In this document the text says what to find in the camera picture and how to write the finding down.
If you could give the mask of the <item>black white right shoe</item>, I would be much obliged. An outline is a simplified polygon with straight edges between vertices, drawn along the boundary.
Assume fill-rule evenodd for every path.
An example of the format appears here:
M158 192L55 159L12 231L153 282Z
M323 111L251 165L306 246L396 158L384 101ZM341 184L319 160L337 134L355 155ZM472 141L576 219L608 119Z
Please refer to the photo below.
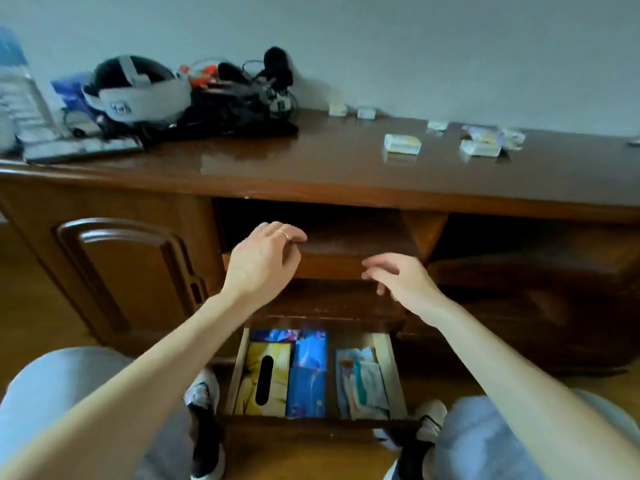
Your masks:
M373 429L373 436L382 446L399 454L383 480L436 480L435 444L446 414L446 405L434 399L415 410L412 419L418 421L416 428Z

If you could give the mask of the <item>blue white box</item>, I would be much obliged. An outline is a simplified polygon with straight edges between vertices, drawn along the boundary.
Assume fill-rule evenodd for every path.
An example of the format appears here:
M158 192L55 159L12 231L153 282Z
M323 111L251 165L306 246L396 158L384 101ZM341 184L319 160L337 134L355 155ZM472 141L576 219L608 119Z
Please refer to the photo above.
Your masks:
M17 35L0 25L0 113L11 120L20 144L61 138L60 130L34 80Z

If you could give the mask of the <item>white headset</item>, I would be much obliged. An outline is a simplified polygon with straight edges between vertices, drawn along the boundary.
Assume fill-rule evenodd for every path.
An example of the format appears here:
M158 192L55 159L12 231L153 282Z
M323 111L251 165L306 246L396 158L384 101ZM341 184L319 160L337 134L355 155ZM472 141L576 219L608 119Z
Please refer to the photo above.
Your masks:
M146 57L119 55L98 64L81 85L88 105L126 126L171 125L191 106L188 78Z

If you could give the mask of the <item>person's right forearm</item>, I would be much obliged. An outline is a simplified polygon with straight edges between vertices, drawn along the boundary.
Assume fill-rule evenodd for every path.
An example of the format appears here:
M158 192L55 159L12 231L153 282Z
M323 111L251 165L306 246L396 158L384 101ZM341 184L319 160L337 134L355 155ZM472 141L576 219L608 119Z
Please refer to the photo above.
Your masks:
M640 447L464 308L446 299L419 316L443 334L549 480L640 480Z

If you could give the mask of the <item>grey trousers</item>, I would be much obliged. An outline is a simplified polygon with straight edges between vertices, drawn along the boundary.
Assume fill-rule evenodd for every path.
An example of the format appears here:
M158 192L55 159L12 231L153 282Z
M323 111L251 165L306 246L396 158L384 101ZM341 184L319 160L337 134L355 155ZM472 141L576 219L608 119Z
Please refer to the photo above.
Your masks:
M113 350L73 347L43 355L10 382L0 403L0 466L41 430L132 363ZM133 480L190 480L194 443L182 403L142 457ZM549 480L486 395L447 411L435 444L436 480Z

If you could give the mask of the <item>person's left forearm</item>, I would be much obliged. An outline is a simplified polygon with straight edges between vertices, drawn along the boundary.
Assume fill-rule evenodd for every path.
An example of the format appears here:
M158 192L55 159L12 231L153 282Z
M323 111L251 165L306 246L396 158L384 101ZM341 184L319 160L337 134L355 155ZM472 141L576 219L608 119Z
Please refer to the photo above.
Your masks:
M197 374L260 304L220 292L0 468L0 480L132 480Z

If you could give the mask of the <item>orange red small items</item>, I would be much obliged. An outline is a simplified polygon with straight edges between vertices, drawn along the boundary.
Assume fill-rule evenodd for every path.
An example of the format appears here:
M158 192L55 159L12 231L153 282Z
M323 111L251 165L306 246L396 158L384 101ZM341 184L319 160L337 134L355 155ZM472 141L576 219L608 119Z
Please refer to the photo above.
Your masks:
M201 69L182 64L178 67L181 76L185 76L191 90L208 88L218 81L218 65L208 64Z

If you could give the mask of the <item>purple blue packet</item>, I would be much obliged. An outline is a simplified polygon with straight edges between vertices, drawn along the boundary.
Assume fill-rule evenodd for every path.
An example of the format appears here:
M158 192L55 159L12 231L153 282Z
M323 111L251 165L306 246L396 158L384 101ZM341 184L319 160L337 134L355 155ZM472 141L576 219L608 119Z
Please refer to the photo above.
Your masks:
M300 330L258 328L250 331L251 342L265 343L295 343L300 336Z

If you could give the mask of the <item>black white left shoe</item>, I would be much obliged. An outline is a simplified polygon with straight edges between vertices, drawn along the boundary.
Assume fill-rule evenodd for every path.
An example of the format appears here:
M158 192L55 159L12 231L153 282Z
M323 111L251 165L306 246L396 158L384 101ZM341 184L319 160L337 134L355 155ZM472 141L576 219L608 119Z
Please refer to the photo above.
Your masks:
M204 368L183 399L191 416L190 436L194 443L190 480L222 480L226 455L223 432L215 419L220 386L214 372Z

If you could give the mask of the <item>wooden drawer with packets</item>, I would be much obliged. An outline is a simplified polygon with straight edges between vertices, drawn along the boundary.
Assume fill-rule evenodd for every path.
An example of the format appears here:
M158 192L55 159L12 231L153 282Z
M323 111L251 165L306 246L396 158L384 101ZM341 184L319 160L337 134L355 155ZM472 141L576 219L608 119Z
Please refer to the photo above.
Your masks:
M277 417L240 416L234 414L246 352L250 343L251 329L243 330L242 339L230 378L221 380L224 404L218 409L217 420L228 427L286 427L304 432L324 432L346 434L359 429L408 429L415 428L418 421L412 420L407 410L403 387L399 377L392 341L388 333L348 333L339 331L331 334L328 341L329 358L325 398L327 400L325 418L286 419ZM337 349L372 347L375 359L381 366L381 374L390 407L388 420L341 419L337 403L335 384L335 351Z

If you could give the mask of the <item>person's left hand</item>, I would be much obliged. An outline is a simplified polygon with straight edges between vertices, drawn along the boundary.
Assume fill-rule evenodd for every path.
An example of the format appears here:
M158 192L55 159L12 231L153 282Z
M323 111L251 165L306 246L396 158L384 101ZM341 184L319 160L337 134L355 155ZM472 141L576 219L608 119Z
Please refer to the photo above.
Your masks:
M258 261L252 232L233 249L220 297L249 313L265 306L292 281L298 267L272 267Z

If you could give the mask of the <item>yellow tissue box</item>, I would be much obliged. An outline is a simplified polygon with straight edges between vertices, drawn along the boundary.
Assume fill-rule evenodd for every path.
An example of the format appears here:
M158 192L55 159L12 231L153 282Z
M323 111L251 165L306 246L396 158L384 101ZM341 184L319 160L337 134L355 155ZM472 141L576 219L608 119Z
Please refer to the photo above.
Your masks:
M234 414L285 416L291 359L290 343L249 342Z

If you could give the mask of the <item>brown wooden cabinet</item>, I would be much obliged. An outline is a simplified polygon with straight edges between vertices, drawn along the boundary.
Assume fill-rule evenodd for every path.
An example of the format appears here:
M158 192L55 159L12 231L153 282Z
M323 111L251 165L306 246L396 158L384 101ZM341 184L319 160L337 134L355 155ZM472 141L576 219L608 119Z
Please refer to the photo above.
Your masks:
M166 228L182 238L208 298L228 268L218 202L257 200L444 214L422 263L522 355L570 376L624 373L640 357L640 149L626 138L523 130L521 150L484 158L460 152L459 123L440 137L409 119L300 111L296 124L296 137L163 143L85 162L0 159L0 210L95 338L129 356L164 336L116 333L56 229L94 217ZM418 137L420 153L386 152L386 134ZM295 276L215 362L234 366L245 328L388 333L402 386L412 375L464 371L439 332L361 276Z

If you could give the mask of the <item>black white shoe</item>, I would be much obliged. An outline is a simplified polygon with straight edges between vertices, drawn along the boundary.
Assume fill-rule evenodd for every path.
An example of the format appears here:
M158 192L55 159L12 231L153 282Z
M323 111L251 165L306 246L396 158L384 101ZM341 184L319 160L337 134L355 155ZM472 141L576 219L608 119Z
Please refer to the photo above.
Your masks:
M446 405L434 399L415 410L412 419L418 421L416 428L373 429L373 436L382 446L399 454L383 480L436 480L435 444L446 414Z
M226 455L223 432L215 419L220 386L214 372L204 368L183 399L191 416L190 436L194 443L190 480L222 480Z

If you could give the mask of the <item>blue plastic bag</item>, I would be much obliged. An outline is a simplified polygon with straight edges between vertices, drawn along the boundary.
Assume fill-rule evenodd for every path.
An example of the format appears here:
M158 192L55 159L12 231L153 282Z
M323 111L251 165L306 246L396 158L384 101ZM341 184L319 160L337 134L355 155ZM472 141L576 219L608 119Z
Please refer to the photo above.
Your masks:
M98 113L89 106L83 94L84 83L90 79L91 75L91 72L77 72L52 79L51 87L69 112L83 112L94 121Z

